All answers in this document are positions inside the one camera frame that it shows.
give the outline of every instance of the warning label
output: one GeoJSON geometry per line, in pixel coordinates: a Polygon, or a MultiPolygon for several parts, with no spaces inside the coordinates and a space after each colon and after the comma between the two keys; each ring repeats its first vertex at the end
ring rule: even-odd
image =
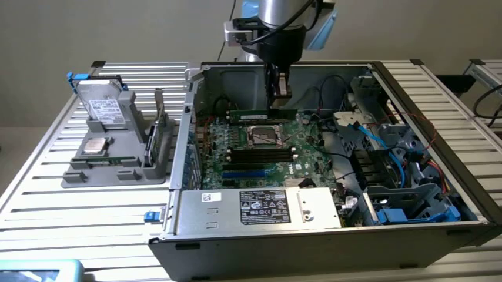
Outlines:
{"type": "Polygon", "coordinates": [[[286,190],[241,191],[244,225],[292,223],[286,190]]]}

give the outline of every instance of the blue cable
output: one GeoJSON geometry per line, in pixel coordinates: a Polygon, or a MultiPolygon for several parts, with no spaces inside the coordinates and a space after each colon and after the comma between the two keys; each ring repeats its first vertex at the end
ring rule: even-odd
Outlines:
{"type": "MultiPolygon", "coordinates": [[[[366,130],[366,128],[364,128],[362,126],[360,126],[357,129],[361,130],[361,132],[362,132],[364,134],[366,134],[369,138],[374,139],[378,143],[381,143],[381,144],[382,144],[382,147],[384,147],[386,150],[389,150],[389,147],[388,147],[388,145],[385,144],[385,141],[384,141],[381,138],[378,138],[377,136],[374,136],[374,135],[372,134],[372,132],[369,132],[369,131],[366,130]]],[[[397,166],[398,166],[398,168],[400,168],[400,173],[401,173],[401,188],[404,188],[404,187],[405,187],[405,179],[407,179],[407,178],[405,178],[405,170],[403,169],[403,166],[401,166],[400,160],[398,160],[398,158],[396,157],[396,155],[394,155],[394,153],[393,153],[392,151],[389,151],[389,155],[390,155],[393,161],[396,162],[396,164],[397,164],[397,166]]]]}

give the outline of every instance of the white wall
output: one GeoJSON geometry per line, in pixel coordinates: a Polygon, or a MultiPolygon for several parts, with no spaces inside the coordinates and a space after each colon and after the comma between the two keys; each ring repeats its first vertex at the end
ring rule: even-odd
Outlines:
{"type": "MultiPolygon", "coordinates": [[[[95,60],[216,60],[232,2],[0,0],[0,126],[49,126],[70,96],[66,73],[87,71],[95,60]]],[[[329,45],[305,59],[421,58],[445,73],[461,72],[469,58],[502,58],[501,0],[337,6],[329,45]]],[[[226,49],[224,58],[237,54],[226,49]]]]}

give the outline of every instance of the green motherboard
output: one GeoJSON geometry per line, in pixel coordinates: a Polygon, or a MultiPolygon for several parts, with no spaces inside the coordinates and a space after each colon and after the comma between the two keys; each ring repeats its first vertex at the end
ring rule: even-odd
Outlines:
{"type": "Polygon", "coordinates": [[[288,113],[276,120],[264,111],[234,111],[206,123],[204,189],[298,187],[305,179],[336,186],[330,158],[309,142],[320,132],[312,116],[288,113]]]}

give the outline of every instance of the cpu socket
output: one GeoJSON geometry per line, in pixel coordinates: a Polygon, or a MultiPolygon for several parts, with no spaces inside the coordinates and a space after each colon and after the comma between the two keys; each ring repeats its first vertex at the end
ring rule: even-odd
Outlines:
{"type": "Polygon", "coordinates": [[[282,147],[284,141],[281,138],[281,129],[278,125],[272,126],[250,126],[249,133],[249,146],[274,146],[282,147]]]}

